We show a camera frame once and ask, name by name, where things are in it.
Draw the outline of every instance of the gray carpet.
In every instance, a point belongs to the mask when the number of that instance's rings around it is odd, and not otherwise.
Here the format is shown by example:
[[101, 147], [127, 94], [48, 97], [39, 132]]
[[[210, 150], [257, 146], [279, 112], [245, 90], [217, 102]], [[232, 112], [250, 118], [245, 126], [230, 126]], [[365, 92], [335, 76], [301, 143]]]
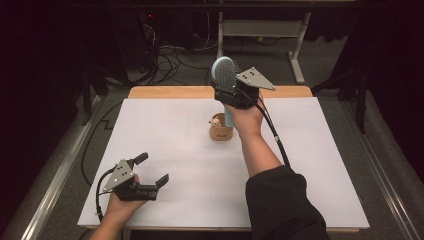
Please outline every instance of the gray carpet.
[[[286, 55], [288, 50], [294, 46], [294, 40], [282, 40], [277, 44], [265, 46], [254, 43], [244, 43], [240, 45], [236, 40], [225, 42], [224, 49], [227, 56], [235, 59], [242, 69], [255, 66], [261, 73], [270, 79], [275, 85], [295, 85], [295, 80]], [[331, 70], [337, 61], [338, 54], [343, 47], [344, 41], [334, 41], [325, 43], [321, 40], [317, 42], [305, 42], [299, 55], [300, 66], [303, 71], [306, 85], [314, 86], [325, 81], [331, 74]], [[164, 55], [173, 53], [172, 49], [164, 49]], [[181, 62], [196, 66], [186, 67], [180, 65], [175, 75], [158, 85], [205, 85], [210, 79], [209, 68], [215, 60], [216, 52], [195, 51], [187, 52], [177, 50], [178, 58]], [[158, 73], [157, 81], [165, 76], [165, 71], [172, 68], [166, 58], [160, 58], [161, 70]], [[140, 74], [134, 70], [130, 72], [130, 77], [136, 79]], [[97, 171], [97, 166], [106, 148], [111, 130], [106, 127], [105, 122], [101, 122], [94, 131], [95, 125], [113, 106], [122, 101], [128, 95], [128, 89], [113, 88], [110, 94], [103, 99], [103, 105], [93, 121], [88, 136], [93, 134], [91, 139], [87, 139], [85, 146], [87, 152], [84, 156], [84, 170], [88, 179], [92, 181]], [[392, 209], [387, 204], [387, 196], [381, 190], [381, 185], [376, 180], [375, 172], [372, 170], [366, 150], [361, 139], [352, 124], [350, 116], [346, 113], [343, 103], [335, 97], [334, 90], [322, 91], [318, 94], [320, 104], [328, 121], [330, 130], [334, 136], [340, 154], [350, 174], [353, 185], [363, 202], [365, 214], [370, 222], [371, 228], [358, 233], [331, 233], [332, 239], [406, 239], [399, 222], [395, 219]], [[109, 120], [108, 126], [113, 126], [119, 113], [119, 106], [107, 114], [104, 120]], [[424, 226], [424, 187], [409, 166], [396, 141], [391, 136], [390, 130], [385, 125], [378, 112], [378, 107], [373, 102], [372, 96], [368, 94], [366, 112], [367, 138], [371, 142], [375, 155], [383, 160], [382, 165], [388, 178], [393, 184], [393, 188], [403, 201], [404, 206], [415, 226]], [[41, 198], [51, 179], [55, 174], [63, 152], [72, 144], [72, 127], [65, 136], [63, 142], [52, 155], [49, 162], [40, 173], [33, 188], [28, 192], [27, 198], [22, 203], [21, 208], [11, 221], [3, 239], [20, 239], [28, 226]], [[54, 206], [54, 209], [46, 223], [39, 239], [78, 239], [85, 231], [84, 228], [76, 225], [82, 206], [89, 191], [88, 184], [81, 174], [80, 163], [84, 153], [81, 151], [75, 162], [69, 178]]]

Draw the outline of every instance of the table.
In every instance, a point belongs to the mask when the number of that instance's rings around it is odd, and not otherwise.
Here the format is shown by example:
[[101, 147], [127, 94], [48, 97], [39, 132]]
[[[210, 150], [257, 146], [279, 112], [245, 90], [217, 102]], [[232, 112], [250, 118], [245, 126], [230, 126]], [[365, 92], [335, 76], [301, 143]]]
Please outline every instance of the table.
[[[275, 92], [262, 92], [274, 126], [284, 136], [282, 142], [291, 165], [307, 179], [308, 197], [326, 219], [327, 230], [354, 232], [368, 228], [322, 110], [309, 88], [279, 86]], [[159, 191], [158, 199], [141, 208], [127, 228], [250, 230], [244, 198], [248, 174], [238, 133], [226, 142], [209, 138], [208, 118], [223, 110], [212, 97], [213, 89], [206, 86], [131, 90], [94, 183], [119, 159], [130, 159], [143, 151], [151, 159], [134, 167], [141, 183], [151, 184], [167, 173], [170, 180]], [[273, 139], [267, 125], [262, 132], [265, 139]], [[278, 152], [276, 144], [270, 143], [270, 147]], [[81, 226], [96, 227], [99, 223], [93, 214], [95, 185], [81, 213]], [[103, 209], [107, 199], [100, 199]]]

